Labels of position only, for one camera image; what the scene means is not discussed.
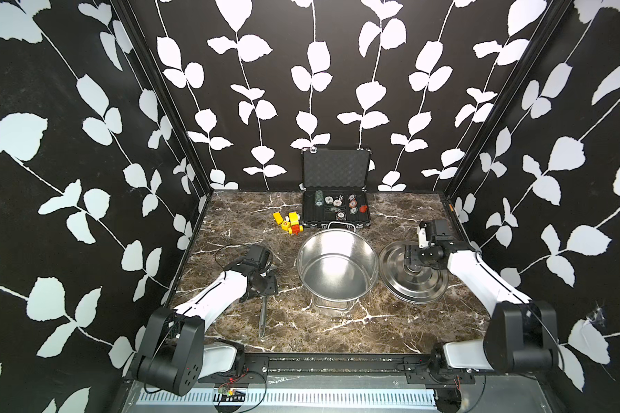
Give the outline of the steel pot lid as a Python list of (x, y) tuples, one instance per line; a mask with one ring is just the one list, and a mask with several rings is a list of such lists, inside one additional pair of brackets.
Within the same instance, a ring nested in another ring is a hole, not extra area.
[(386, 245), (379, 254), (379, 277), (396, 298), (414, 305), (425, 305), (445, 294), (449, 273), (447, 269), (411, 263), (406, 253), (416, 247), (413, 241)]

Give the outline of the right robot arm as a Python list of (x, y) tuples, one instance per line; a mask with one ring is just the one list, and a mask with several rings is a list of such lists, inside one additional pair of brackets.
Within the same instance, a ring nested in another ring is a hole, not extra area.
[(487, 310), (485, 337), (447, 342), (439, 353), (448, 368), (535, 373), (558, 368), (564, 357), (557, 343), (557, 316), (550, 304), (535, 301), (506, 282), (469, 244), (441, 242), (406, 247), (408, 268), (446, 269), (459, 278)]

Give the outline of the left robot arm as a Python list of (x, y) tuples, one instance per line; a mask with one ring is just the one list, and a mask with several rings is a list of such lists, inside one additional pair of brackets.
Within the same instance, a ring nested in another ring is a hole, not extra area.
[(157, 390), (184, 396), (196, 382), (239, 366), (240, 347), (206, 344), (205, 333), (229, 306), (277, 294), (276, 270), (244, 261), (231, 263), (198, 296), (149, 318), (128, 376)]

